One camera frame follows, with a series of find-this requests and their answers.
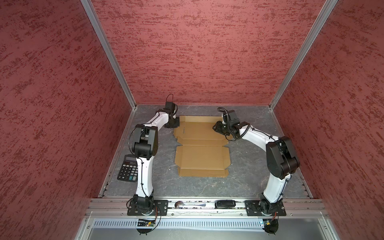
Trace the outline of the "brown cardboard box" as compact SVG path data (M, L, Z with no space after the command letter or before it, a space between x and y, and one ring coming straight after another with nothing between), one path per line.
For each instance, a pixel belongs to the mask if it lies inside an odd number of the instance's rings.
M180 177L226 178L231 165L229 141L213 130L222 121L219 116L180 116L180 126L174 137L175 164Z

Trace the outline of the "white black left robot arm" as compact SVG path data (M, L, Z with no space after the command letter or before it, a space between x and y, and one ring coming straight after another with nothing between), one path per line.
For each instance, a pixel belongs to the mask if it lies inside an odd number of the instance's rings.
M138 186L133 202L143 212L150 212L154 208L152 168L159 148L159 130L179 126L180 119L175 113L159 110L151 120L137 124L133 130L131 152L138 165Z

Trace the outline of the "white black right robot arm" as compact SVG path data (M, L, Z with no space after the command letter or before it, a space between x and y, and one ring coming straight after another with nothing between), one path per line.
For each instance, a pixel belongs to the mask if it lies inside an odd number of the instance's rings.
M218 121L213 130L233 140L247 140L266 152L267 168L270 172L267 186L261 194L259 211L266 216L277 212L282 204L284 190L292 175L300 167L295 147L290 138L269 135L243 122L230 125Z

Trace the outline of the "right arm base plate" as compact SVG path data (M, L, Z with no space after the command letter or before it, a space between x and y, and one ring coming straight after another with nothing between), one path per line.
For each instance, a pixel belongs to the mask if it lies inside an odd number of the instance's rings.
M248 200L245 201L247 216L254 217L285 217L287 215L282 200L270 203L267 200Z

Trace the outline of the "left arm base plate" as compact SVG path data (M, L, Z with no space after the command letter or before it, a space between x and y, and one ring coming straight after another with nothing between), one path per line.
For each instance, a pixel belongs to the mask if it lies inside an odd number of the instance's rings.
M150 200L144 203L137 203L131 200L128 205L128 216L166 216L168 212L168 200Z

